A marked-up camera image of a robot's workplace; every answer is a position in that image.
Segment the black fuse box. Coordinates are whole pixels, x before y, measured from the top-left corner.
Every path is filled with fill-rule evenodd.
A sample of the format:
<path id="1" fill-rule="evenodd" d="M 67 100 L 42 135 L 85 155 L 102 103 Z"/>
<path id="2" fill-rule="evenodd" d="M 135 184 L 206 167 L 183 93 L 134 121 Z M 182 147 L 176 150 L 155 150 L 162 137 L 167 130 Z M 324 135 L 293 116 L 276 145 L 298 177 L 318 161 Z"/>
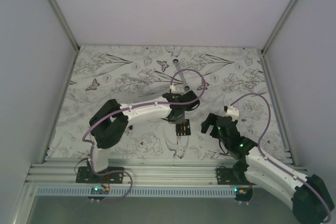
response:
<path id="1" fill-rule="evenodd" d="M 183 123 L 176 124 L 175 131 L 177 136 L 190 136 L 191 126 L 189 119 L 186 119 Z"/>

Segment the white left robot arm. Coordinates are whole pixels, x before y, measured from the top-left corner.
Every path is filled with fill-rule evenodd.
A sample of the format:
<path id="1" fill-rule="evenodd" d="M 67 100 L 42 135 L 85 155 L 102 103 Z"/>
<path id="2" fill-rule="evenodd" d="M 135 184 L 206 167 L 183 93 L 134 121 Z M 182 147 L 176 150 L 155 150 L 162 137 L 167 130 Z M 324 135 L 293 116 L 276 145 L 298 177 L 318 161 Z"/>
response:
<path id="1" fill-rule="evenodd" d="M 194 91 L 185 94 L 165 93 L 160 97 L 140 103 L 119 103 L 108 100 L 89 120 L 91 150 L 88 176 L 95 183 L 103 182 L 107 177 L 109 152 L 123 137 L 126 129 L 152 119 L 164 119 L 170 123 L 181 124 L 185 121 L 185 112 L 200 105 L 200 99 Z"/>

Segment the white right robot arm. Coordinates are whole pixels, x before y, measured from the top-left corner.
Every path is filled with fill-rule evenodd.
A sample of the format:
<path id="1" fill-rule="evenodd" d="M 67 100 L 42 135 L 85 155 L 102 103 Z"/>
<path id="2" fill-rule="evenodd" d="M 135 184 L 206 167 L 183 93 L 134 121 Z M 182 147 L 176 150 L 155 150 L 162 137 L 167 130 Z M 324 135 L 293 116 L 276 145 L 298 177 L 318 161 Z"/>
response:
<path id="1" fill-rule="evenodd" d="M 291 169 L 267 154 L 256 142 L 242 136 L 231 116 L 210 113 L 201 132 L 224 144 L 236 159 L 232 176 L 237 184 L 255 184 L 282 201 L 300 223 L 328 223 L 335 204 L 323 179 Z"/>

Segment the clear plastic fuse cover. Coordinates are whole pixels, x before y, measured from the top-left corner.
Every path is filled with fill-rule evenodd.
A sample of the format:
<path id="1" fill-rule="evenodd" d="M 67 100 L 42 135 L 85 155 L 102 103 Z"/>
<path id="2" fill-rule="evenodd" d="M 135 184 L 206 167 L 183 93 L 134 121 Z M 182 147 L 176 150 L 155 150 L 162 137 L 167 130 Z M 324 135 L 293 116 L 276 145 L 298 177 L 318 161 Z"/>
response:
<path id="1" fill-rule="evenodd" d="M 146 97 L 150 95 L 150 88 L 148 85 L 138 87 L 139 97 Z"/>

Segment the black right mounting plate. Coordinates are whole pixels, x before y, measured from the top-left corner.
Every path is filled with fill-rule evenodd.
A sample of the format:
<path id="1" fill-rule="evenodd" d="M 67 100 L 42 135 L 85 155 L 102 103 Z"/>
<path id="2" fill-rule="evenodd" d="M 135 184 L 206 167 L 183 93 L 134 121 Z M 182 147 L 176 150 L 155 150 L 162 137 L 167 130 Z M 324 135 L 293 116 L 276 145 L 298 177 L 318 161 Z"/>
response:
<path id="1" fill-rule="evenodd" d="M 245 173 L 234 168 L 220 166 L 216 168 L 216 179 L 218 185 L 249 185 Z"/>

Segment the black mounting plate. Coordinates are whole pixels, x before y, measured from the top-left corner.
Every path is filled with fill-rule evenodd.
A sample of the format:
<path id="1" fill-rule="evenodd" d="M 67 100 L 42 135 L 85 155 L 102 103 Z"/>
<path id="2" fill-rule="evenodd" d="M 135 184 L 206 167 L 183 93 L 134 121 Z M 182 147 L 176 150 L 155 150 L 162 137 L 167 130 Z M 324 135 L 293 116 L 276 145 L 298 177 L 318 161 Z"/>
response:
<path id="1" fill-rule="evenodd" d="M 123 167 L 108 167 L 96 175 L 91 167 L 81 166 L 78 168 L 76 183 L 78 184 L 121 184 L 123 182 Z"/>
<path id="2" fill-rule="evenodd" d="M 216 168 L 216 179 L 218 185 L 249 185 L 245 173 L 234 168 L 220 166 Z"/>

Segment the silver ratchet wrench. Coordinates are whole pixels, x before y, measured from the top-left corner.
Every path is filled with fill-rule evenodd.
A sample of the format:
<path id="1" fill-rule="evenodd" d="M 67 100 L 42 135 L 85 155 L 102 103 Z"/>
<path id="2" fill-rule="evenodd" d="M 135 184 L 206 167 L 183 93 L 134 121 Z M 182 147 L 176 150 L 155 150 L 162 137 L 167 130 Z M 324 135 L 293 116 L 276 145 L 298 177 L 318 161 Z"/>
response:
<path id="1" fill-rule="evenodd" d="M 190 90 L 190 87 L 189 85 L 187 84 L 186 82 L 186 79 L 183 75 L 183 71 L 182 71 L 182 68 L 180 66 L 180 63 L 179 63 L 179 60 L 177 58 L 173 59 L 173 64 L 175 65 L 177 71 L 178 71 L 178 74 L 180 75 L 180 78 L 181 78 L 181 81 L 183 83 L 183 88 L 185 91 L 189 91 Z"/>

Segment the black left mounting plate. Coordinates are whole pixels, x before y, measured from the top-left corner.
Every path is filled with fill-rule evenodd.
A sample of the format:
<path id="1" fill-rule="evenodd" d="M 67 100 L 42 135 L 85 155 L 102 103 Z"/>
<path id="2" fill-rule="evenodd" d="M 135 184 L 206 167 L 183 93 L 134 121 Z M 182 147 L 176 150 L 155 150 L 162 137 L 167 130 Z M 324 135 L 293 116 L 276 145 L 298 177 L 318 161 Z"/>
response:
<path id="1" fill-rule="evenodd" d="M 81 166 L 78 168 L 76 183 L 78 184 L 121 184 L 123 182 L 123 167 L 108 167 L 96 175 L 91 167 Z"/>

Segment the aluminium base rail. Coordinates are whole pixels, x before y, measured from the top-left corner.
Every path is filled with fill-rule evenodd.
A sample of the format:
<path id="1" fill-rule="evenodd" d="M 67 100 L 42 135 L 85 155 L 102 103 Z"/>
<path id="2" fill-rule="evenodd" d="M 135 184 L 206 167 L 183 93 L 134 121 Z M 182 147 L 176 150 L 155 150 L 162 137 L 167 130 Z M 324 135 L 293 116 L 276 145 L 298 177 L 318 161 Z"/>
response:
<path id="1" fill-rule="evenodd" d="M 53 158 L 31 164 L 25 182 L 36 185 L 73 185 L 79 159 Z M 136 186 L 216 187 L 215 169 L 232 167 L 234 159 L 110 159 L 109 165 L 123 167 Z"/>

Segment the aluminium frame post right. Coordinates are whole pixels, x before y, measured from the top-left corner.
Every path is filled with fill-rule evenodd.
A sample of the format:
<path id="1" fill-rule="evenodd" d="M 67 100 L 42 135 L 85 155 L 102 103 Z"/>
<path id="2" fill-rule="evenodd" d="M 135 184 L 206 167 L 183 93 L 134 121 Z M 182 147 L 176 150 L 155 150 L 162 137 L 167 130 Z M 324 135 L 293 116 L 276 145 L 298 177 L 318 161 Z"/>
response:
<path id="1" fill-rule="evenodd" d="M 265 55 L 267 51 L 270 49 L 271 45 L 279 35 L 280 31 L 286 24 L 288 18 L 290 17 L 291 13 L 294 11 L 296 5 L 298 4 L 299 0 L 290 0 L 287 4 L 285 10 L 281 14 L 279 20 L 277 21 L 274 29 L 272 30 L 269 38 L 267 39 L 263 49 L 261 50 L 262 55 Z"/>

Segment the aluminium frame post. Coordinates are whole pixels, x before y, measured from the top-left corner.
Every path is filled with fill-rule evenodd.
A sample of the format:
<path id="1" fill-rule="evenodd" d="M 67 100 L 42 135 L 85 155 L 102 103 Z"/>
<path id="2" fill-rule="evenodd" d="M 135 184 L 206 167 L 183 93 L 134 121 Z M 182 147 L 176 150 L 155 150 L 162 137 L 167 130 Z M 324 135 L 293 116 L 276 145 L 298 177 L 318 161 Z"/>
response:
<path id="1" fill-rule="evenodd" d="M 281 14 L 279 20 L 277 21 L 274 29 L 272 30 L 269 38 L 267 39 L 263 49 L 261 50 L 262 55 L 265 55 L 267 51 L 270 49 L 271 45 L 279 35 L 280 31 L 286 24 L 288 18 L 290 17 L 291 13 L 294 11 L 296 5 L 298 4 L 299 0 L 290 0 L 287 4 L 285 10 Z"/>
<path id="2" fill-rule="evenodd" d="M 62 27 L 63 31 L 66 34 L 66 37 L 68 38 L 69 42 L 71 43 L 72 47 L 75 51 L 79 51 L 80 46 L 77 43 L 70 26 L 68 25 L 68 22 L 65 19 L 65 16 L 63 15 L 58 3 L 56 0 L 47 0 L 49 6 L 51 7 L 54 15 L 56 16 L 60 26 Z"/>

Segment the aluminium frame post left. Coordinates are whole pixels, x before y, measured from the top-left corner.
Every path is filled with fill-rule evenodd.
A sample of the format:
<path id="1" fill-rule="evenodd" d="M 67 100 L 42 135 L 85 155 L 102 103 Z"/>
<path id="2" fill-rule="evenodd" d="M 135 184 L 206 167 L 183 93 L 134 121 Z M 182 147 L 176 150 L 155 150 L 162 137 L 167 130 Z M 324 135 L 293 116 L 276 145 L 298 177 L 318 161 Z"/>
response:
<path id="1" fill-rule="evenodd" d="M 68 38 L 69 42 L 71 43 L 72 47 L 75 51 L 79 51 L 80 46 L 77 43 L 70 26 L 68 25 L 68 22 L 65 19 L 65 16 L 63 15 L 58 3 L 56 0 L 47 0 L 49 6 L 51 7 L 54 15 L 56 16 L 60 26 L 62 27 L 63 31 L 66 34 L 66 37 Z"/>

